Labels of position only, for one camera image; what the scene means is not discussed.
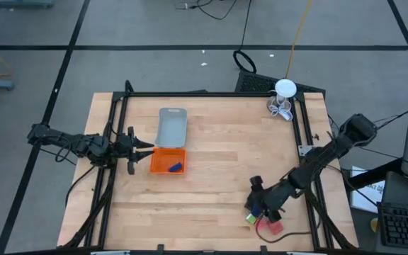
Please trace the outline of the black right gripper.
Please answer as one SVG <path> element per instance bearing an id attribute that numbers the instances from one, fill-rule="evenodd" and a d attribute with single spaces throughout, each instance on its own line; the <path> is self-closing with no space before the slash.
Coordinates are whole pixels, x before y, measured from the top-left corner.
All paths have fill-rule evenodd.
<path id="1" fill-rule="evenodd" d="M 272 185 L 269 188 L 263 187 L 263 179 L 260 176 L 253 176 L 250 179 L 251 193 L 249 194 L 249 200 L 256 202 L 257 205 L 263 208 L 263 217 L 268 222 L 277 222 L 281 220 L 281 214 L 279 213 L 279 204 L 275 202 L 276 190 L 279 188 L 279 183 Z"/>

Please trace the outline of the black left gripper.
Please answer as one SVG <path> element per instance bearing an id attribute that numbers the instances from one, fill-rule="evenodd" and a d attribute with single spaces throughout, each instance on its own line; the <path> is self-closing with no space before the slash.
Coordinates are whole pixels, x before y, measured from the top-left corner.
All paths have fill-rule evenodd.
<path id="1" fill-rule="evenodd" d="M 118 153 L 119 157 L 125 157 L 126 159 L 129 160 L 127 163 L 127 172 L 129 174 L 134 174 L 135 173 L 135 167 L 134 167 L 134 147 L 136 148 L 150 148 L 153 147 L 154 145 L 148 142 L 143 142 L 137 138 L 135 138 L 134 135 L 134 127 L 130 126 L 127 129 L 126 133 L 122 133 L 121 135 L 118 135 L 116 138 L 116 151 Z M 138 162 L 145 157 L 150 156 L 153 154 L 153 151 L 135 151 L 135 161 Z"/>

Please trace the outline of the red wall charger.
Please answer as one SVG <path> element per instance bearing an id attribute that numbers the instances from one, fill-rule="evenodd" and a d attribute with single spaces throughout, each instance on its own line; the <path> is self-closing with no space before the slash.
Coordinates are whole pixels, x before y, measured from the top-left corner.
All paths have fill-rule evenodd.
<path id="1" fill-rule="evenodd" d="M 282 225 L 281 221 L 270 222 L 268 220 L 266 222 L 266 225 L 267 225 L 270 233 L 273 234 L 273 235 L 278 235 L 283 231 L 283 225 Z"/>

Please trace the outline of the orange plastic basket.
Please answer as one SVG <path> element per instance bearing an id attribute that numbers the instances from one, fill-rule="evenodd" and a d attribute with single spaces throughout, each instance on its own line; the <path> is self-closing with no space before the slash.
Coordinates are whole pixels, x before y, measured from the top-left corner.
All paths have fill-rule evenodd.
<path id="1" fill-rule="evenodd" d="M 151 174 L 184 174 L 186 172 L 186 150 L 184 148 L 155 147 L 151 158 Z M 182 163 L 182 172 L 169 172 L 169 168 L 177 163 Z"/>

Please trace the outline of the grey plastic bin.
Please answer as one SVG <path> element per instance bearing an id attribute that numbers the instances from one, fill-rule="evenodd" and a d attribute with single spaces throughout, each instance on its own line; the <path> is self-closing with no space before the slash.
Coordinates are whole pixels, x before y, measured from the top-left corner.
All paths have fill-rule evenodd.
<path id="1" fill-rule="evenodd" d="M 187 134 L 187 110 L 185 108 L 160 108 L 155 144 L 158 147 L 184 147 Z"/>

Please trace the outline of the white paper sheet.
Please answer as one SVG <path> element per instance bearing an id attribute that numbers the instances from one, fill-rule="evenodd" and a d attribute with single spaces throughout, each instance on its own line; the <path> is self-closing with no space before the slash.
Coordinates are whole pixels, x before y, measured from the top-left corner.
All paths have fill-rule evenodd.
<path id="1" fill-rule="evenodd" d="M 379 181 L 352 191 L 350 196 L 350 206 L 355 209 L 376 213 L 378 211 L 376 203 L 382 200 L 385 182 Z"/>

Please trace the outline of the black desk bar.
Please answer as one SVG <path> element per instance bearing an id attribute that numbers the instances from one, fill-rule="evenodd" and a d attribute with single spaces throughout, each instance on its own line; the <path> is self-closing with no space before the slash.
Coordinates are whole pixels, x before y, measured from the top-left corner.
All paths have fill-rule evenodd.
<path id="1" fill-rule="evenodd" d="M 391 171 L 399 175 L 404 174 L 402 171 L 402 158 L 395 159 L 374 169 L 367 170 L 362 174 L 350 177 L 348 183 L 345 184 L 346 191 L 351 192 L 367 185 L 384 181 L 387 173 Z"/>

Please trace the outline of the white round disc device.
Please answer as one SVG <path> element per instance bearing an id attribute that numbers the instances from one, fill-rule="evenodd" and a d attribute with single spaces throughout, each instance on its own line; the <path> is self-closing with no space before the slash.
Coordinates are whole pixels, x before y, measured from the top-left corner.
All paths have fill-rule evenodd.
<path id="1" fill-rule="evenodd" d="M 275 91 L 278 96 L 291 98 L 297 93 L 297 85 L 289 79 L 280 79 L 275 84 Z"/>

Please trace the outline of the black mesh mat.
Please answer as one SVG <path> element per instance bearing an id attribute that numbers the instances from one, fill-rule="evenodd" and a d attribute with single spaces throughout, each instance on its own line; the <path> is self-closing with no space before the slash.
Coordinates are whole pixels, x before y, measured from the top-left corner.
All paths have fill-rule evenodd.
<path id="1" fill-rule="evenodd" d="M 251 72 L 241 71 L 235 86 L 235 92 L 267 92 L 275 89 L 276 82 L 279 79 L 255 74 Z M 325 96 L 324 89 L 307 86 L 296 83 L 297 90 L 304 93 L 321 93 Z"/>

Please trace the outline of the dark grey desk device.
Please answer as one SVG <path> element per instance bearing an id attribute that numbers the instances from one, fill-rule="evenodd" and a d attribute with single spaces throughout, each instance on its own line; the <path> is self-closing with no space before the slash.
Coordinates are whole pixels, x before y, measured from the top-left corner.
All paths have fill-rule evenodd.
<path id="1" fill-rule="evenodd" d="M 382 196 L 382 202 L 408 205 L 408 178 L 388 172 Z"/>

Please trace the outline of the black keyboard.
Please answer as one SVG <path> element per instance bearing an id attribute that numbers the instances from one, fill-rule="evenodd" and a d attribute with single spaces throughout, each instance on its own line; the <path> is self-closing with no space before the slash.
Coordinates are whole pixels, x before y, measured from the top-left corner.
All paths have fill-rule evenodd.
<path id="1" fill-rule="evenodd" d="M 408 249 L 408 205 L 377 202 L 382 244 Z"/>

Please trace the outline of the grey metal bar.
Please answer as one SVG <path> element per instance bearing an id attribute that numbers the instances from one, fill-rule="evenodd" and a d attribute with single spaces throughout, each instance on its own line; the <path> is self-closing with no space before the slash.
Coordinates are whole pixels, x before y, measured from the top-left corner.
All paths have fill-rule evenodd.
<path id="1" fill-rule="evenodd" d="M 55 5 L 55 0 L 0 0 L 0 8 L 50 8 Z"/>

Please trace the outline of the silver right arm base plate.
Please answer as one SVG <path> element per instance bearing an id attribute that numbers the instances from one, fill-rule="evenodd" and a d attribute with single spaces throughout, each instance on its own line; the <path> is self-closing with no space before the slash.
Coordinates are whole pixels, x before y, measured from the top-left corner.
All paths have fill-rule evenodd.
<path id="1" fill-rule="evenodd" d="M 312 151 L 315 148 L 313 145 L 298 145 L 298 154 L 301 157 L 304 157 L 308 152 Z"/>

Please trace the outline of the black aluminium table frame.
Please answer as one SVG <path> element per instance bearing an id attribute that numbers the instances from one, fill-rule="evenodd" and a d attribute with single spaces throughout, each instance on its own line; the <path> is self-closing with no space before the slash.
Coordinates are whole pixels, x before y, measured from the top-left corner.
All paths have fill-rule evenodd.
<path id="1" fill-rule="evenodd" d="M 301 118 L 273 117 L 266 103 L 260 93 L 130 97 L 124 125 L 146 142 L 156 137 L 160 108 L 187 110 L 186 172 L 151 174 L 150 160 L 143 159 L 130 175 L 121 160 L 108 219 L 97 219 L 91 243 L 129 250 L 158 244 L 167 251 L 312 250 L 304 198 L 285 204 L 282 241 L 246 220 L 249 179 L 259 175 L 265 186 L 276 183 L 298 164 L 298 144 L 306 140 Z"/>

